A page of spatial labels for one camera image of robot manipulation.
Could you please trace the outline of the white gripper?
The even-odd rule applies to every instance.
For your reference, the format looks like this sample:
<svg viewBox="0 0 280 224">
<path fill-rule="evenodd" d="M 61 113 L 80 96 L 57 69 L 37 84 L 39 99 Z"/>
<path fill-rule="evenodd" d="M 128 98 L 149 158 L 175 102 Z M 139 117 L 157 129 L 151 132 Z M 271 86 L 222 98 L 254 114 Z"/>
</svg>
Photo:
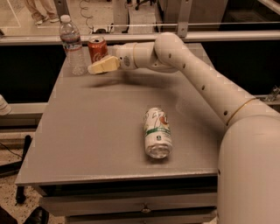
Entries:
<svg viewBox="0 0 280 224">
<path fill-rule="evenodd" d="M 122 70 L 137 69 L 134 61 L 134 48 L 136 43 L 127 43 L 124 45 L 109 45 L 108 56 L 94 62 L 87 67 L 90 74 L 103 74 L 117 70 L 119 67 Z"/>
</svg>

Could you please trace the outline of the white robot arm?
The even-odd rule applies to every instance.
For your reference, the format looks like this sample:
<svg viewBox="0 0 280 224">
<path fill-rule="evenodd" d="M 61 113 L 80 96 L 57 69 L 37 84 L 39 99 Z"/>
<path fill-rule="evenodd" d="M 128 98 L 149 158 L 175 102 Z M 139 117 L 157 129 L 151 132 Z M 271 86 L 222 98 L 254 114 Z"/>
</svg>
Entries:
<svg viewBox="0 0 280 224">
<path fill-rule="evenodd" d="M 227 126 L 218 158 L 217 224 L 279 224 L 280 114 L 196 57 L 170 32 L 149 43 L 115 45 L 88 71 L 140 67 L 179 70 Z"/>
</svg>

